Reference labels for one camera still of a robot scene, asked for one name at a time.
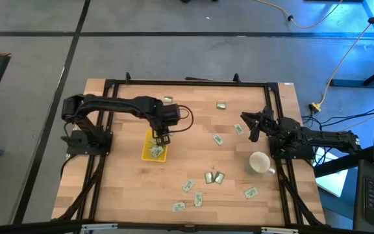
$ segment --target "wooden table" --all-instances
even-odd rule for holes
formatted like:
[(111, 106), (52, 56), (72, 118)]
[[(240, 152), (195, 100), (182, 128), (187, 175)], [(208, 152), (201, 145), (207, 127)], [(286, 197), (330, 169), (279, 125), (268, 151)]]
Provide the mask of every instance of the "wooden table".
[[(85, 94), (102, 95), (104, 79), (88, 79)], [(284, 115), (301, 122), (293, 84), (279, 83)], [(115, 113), (110, 155), (106, 158), (99, 193), (96, 221), (160, 224), (284, 225), (277, 175), (248, 175), (244, 167), (255, 151), (270, 155), (268, 138), (261, 133), (259, 141), (248, 140), (249, 130), (240, 118), (242, 111), (258, 112), (266, 106), (263, 88), (222, 86), (162, 86), (122, 84), (118, 97), (173, 97), (173, 102), (186, 105), (194, 113), (194, 125), (188, 131), (175, 133), (168, 146), (167, 161), (142, 161), (142, 147), (149, 124), (130, 114)], [(271, 100), (275, 106), (274, 95)], [(226, 110), (216, 109), (225, 102)], [(91, 113), (95, 122), (97, 113)], [(172, 129), (188, 126), (190, 118)], [(245, 134), (238, 136), (234, 124), (241, 124)], [(217, 145), (212, 136), (224, 140)], [(64, 213), (81, 191), (88, 156), (77, 156), (64, 169), (53, 218)], [(303, 160), (293, 160), (298, 192), (308, 208), (325, 221), (313, 169)], [(223, 172), (221, 185), (206, 184), (204, 173)], [(181, 187), (187, 179), (196, 182), (188, 193)], [(246, 200), (244, 191), (256, 187), (259, 195)], [(203, 206), (194, 207), (195, 192), (203, 192)], [(84, 217), (88, 217), (91, 194)], [(184, 212), (173, 213), (171, 204), (185, 202)], [(295, 212), (288, 194), (292, 222)]]

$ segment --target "yellow tray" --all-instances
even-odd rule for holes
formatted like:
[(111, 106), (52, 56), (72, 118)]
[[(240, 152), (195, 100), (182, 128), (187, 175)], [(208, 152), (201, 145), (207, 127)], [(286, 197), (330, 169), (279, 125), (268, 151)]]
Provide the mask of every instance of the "yellow tray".
[(168, 146), (163, 146), (164, 152), (162, 152), (161, 155), (158, 156), (156, 159), (152, 159), (150, 157), (150, 151), (149, 151), (153, 147), (153, 143), (151, 143), (150, 141), (152, 138), (153, 138), (153, 132), (151, 130), (148, 130), (147, 134), (145, 135), (145, 142), (143, 143), (141, 159), (144, 161), (164, 163), (167, 157)]

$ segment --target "desk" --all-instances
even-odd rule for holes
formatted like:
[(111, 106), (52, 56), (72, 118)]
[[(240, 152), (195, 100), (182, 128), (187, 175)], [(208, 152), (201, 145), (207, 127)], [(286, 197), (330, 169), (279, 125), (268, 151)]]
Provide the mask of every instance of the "desk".
[[(85, 94), (102, 95), (104, 79), (88, 79)], [(284, 115), (301, 122), (297, 96), (293, 84), (279, 83), (279, 94)], [(137, 222), (159, 224), (217, 224), (217, 225), (284, 225), (278, 179), (276, 175), (247, 175), (244, 165), (254, 151), (270, 155), (268, 138), (260, 136), (250, 142), (249, 130), (238, 136), (233, 124), (245, 127), (242, 111), (258, 112), (266, 106), (263, 88), (239, 86), (187, 85), (119, 85), (118, 97), (152, 96), (173, 97), (173, 102), (186, 105), (194, 113), (192, 128), (175, 133), (168, 146), (167, 161), (141, 160), (145, 132), (149, 125), (130, 114), (115, 113), (112, 131), (114, 139), (106, 158), (95, 220), (98, 222)], [(217, 110), (216, 102), (225, 102), (226, 110)], [(89, 116), (95, 122), (97, 113)], [(190, 119), (181, 120), (172, 129), (182, 129)], [(212, 135), (219, 133), (225, 143), (218, 146)], [(84, 180), (88, 156), (77, 156), (65, 167), (60, 182), (53, 218), (66, 211)], [(305, 161), (293, 160), (300, 196), (324, 222), (313, 169)], [(222, 185), (207, 185), (204, 173), (225, 173)], [(196, 185), (185, 193), (181, 187), (188, 178)], [(244, 191), (256, 187), (259, 195), (246, 200)], [(194, 207), (194, 193), (203, 192), (203, 206)], [(91, 194), (83, 217), (88, 217)], [(171, 204), (185, 202), (184, 212), (173, 213)], [(292, 222), (295, 212), (291, 197), (288, 206)]]

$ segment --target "gray floor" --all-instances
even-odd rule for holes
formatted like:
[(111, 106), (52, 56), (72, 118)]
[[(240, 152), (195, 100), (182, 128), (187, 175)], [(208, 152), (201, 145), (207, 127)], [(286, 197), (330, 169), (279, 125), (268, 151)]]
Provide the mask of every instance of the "gray floor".
[[(271, 1), (287, 9), (301, 25), (324, 16), (331, 3), (302, 0)], [(0, 31), (74, 31), (83, 0), (0, 1)], [(374, 1), (368, 0), (374, 11)], [(361, 32), (367, 25), (361, 5), (343, 4), (331, 17), (309, 32)], [(254, 31), (301, 32), (282, 14), (252, 0), (92, 1), (84, 31)], [(9, 220), (36, 145), (71, 38), (0, 38), (0, 52), (12, 60), (0, 86), (0, 224)], [(353, 39), (223, 38), (223, 37), (109, 37), (80, 38), (63, 98), (84, 90), (87, 78), (183, 79), (186, 76), (228, 81), (239, 73), (244, 81), (294, 83), (301, 114), (319, 101), (328, 78)], [(365, 79), (374, 73), (374, 40), (361, 40), (336, 77)], [(329, 90), (320, 120), (369, 111), (374, 89)], [(359, 120), (328, 128), (338, 131)], [(64, 162), (66, 145), (62, 120), (56, 118), (25, 216), (26, 222), (49, 220)], [(362, 146), (373, 144), (373, 121), (353, 131)], [(326, 215), (327, 222), (344, 228)]]

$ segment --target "white mug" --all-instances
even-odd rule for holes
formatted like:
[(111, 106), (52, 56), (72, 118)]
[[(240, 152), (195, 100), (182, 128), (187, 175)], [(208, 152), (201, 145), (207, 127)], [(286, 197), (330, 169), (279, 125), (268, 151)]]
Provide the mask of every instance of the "white mug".
[(248, 174), (265, 173), (265, 174), (275, 174), (275, 169), (271, 167), (271, 160), (269, 157), (262, 152), (254, 152), (249, 157), (246, 164), (246, 172)]

